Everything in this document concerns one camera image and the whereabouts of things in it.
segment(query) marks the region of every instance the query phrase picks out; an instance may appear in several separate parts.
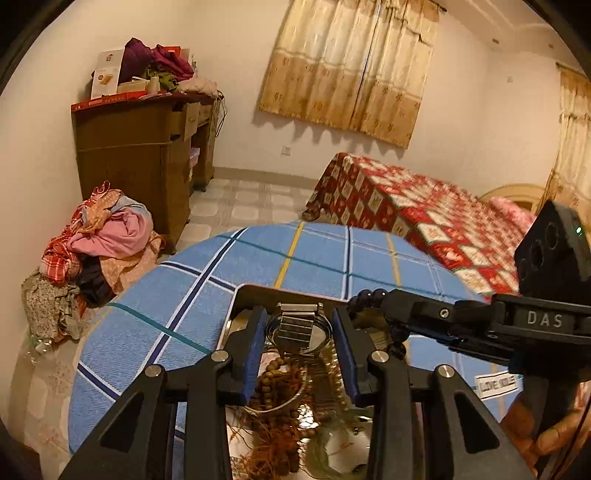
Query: headboard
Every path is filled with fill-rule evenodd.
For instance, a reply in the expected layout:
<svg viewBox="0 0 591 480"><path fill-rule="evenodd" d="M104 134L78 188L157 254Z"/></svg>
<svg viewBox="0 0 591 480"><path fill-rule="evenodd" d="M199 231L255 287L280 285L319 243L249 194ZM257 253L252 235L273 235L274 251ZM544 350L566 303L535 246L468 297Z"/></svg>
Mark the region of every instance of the headboard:
<svg viewBox="0 0 591 480"><path fill-rule="evenodd" d="M524 210L535 213L543 194L544 188L539 185L533 185L531 183L512 183L489 191L480 197L480 200L488 202L492 197L505 197L515 202Z"/></svg>

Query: pink pillow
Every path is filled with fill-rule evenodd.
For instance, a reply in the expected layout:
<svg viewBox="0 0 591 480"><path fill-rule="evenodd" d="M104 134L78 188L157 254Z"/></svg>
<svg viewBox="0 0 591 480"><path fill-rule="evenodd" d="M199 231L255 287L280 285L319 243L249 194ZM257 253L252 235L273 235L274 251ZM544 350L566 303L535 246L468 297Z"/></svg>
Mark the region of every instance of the pink pillow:
<svg viewBox="0 0 591 480"><path fill-rule="evenodd" d="M506 220L513 223L524 235L535 221L535 215L524 210L516 203L504 197L493 197L489 204L499 212Z"/></svg>

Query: light blue cloth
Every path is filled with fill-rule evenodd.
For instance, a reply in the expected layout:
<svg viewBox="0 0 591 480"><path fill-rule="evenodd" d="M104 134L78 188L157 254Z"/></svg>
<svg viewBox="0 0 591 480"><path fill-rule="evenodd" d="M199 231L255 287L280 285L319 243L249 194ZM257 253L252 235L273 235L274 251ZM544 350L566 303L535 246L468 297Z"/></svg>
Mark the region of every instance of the light blue cloth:
<svg viewBox="0 0 591 480"><path fill-rule="evenodd" d="M106 307L103 320L86 340L74 379L70 449L75 451L82 444L145 365L158 363L171 370L193 365L205 356L187 342L166 335L166 329L206 351L214 350L238 286L273 286L297 229L298 222L255 226L199 242L162 262L121 294L115 301L128 311ZM281 284L286 290L349 299L365 288L401 288L450 303L482 301L436 260L386 232L307 223L290 258ZM142 321L132 310L165 329ZM475 375L497 369L420 335L411 335L408 343L412 365L429 370L453 365L472 386ZM485 405L500 419L514 398L515 393L486 400ZM180 450L185 412L186 406L180 404L175 438L175 448ZM174 480L182 478L180 461L178 457L174 461Z"/></svg>
<svg viewBox="0 0 591 480"><path fill-rule="evenodd" d="M121 210L122 208L129 208L134 212L139 213L140 215L149 216L150 218L152 218L152 214L146 208L146 205L137 202L136 200L129 198L125 195L120 196L119 200L117 200L117 203L115 203L109 210L111 213L115 213Z"/></svg>

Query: wall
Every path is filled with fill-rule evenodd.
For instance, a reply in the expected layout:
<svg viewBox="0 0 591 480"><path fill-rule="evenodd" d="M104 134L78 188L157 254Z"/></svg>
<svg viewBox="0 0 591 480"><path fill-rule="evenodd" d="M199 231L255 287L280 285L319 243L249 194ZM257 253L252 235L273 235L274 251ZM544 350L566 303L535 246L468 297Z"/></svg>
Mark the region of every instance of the wall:
<svg viewBox="0 0 591 480"><path fill-rule="evenodd" d="M470 188L545 185L558 153L560 73L553 59L491 52Z"/></svg>
<svg viewBox="0 0 591 480"><path fill-rule="evenodd" d="M451 15L443 15L409 149L257 111L258 96L289 0L202 2L191 46L199 73L218 83L229 109L216 144L221 167L317 179L339 151L368 155L417 172L469 182L461 167L477 133L489 50ZM282 157L283 145L291 157Z"/></svg>
<svg viewBox="0 0 591 480"><path fill-rule="evenodd" d="M76 0L33 44L0 96L5 251L0 275L0 416L27 323L20 285L81 200L70 104L84 98L96 55L132 36L186 44L194 2Z"/></svg>

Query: teal stripe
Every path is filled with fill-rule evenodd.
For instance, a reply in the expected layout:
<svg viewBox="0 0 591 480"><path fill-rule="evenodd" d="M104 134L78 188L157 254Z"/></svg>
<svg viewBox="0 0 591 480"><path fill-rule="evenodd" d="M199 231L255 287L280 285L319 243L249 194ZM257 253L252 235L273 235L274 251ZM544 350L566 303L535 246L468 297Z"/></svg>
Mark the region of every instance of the teal stripe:
<svg viewBox="0 0 591 480"><path fill-rule="evenodd" d="M146 317L146 315L144 315L143 313L140 313L137 310L134 310L133 308L128 307L127 305L123 305L122 303L118 303L116 301L110 301L106 306L115 307L116 309L123 310L124 312L127 312L136 318L139 318L142 322L145 322L148 325L154 327L155 329L160 330L162 333L165 333L168 336L176 338L180 342L183 342L185 345L193 347L195 350L199 350L200 352L203 352L206 355L209 355L210 353L212 353L212 351L210 349L205 348L203 345L199 345L198 343L193 342L192 340L181 335L180 333L177 333L171 329L166 328L163 325L160 325L155 320L152 320L150 317Z"/></svg>
<svg viewBox="0 0 591 480"><path fill-rule="evenodd" d="M222 235L218 235L218 236L221 236L222 238L231 238L229 236L226 236L226 234L222 234ZM243 240L242 238L235 238L234 240L236 241L236 243L249 245L250 247L258 248L259 250L264 250L265 252L269 252L269 253L272 253L272 254L281 255L282 257L290 258L290 259L292 259L295 262L305 263L307 265L312 265L313 267L322 268L324 270L335 272L335 273L338 273L338 274L341 274L341 275L348 275L350 277L360 278L362 280L368 280L368 281L372 281L372 282L376 282L376 283L381 283L383 285L387 285L388 287L392 287L392 289L394 289L394 288L402 288L402 289L404 289L406 291L410 291L412 293L418 293L418 294L446 295L447 297L449 297L451 299L455 299L455 300L465 300L466 299L466 297L461 297L460 298L460 297L456 297L454 295L447 295L447 294L445 294L443 292L438 292L437 293L437 292L433 292L433 291L429 291L429 290L423 290L422 288L408 288L408 287L406 287L403 284L402 285L396 285L395 283L390 283L388 281L381 280L381 279L378 279L378 278L366 277L364 275L359 275L359 274L353 273L353 272L347 273L347 272L345 272L343 270L340 270L338 268L327 267L325 265L320 265L318 263L311 262L311 261L305 260L303 258L297 258L297 257L294 257L292 255L286 255L285 253L280 252L279 250L273 250L272 248L263 247L262 245L255 244L253 242L249 242L248 240ZM383 252L384 252L385 255L389 255L389 252L388 251L383 250Z"/></svg>

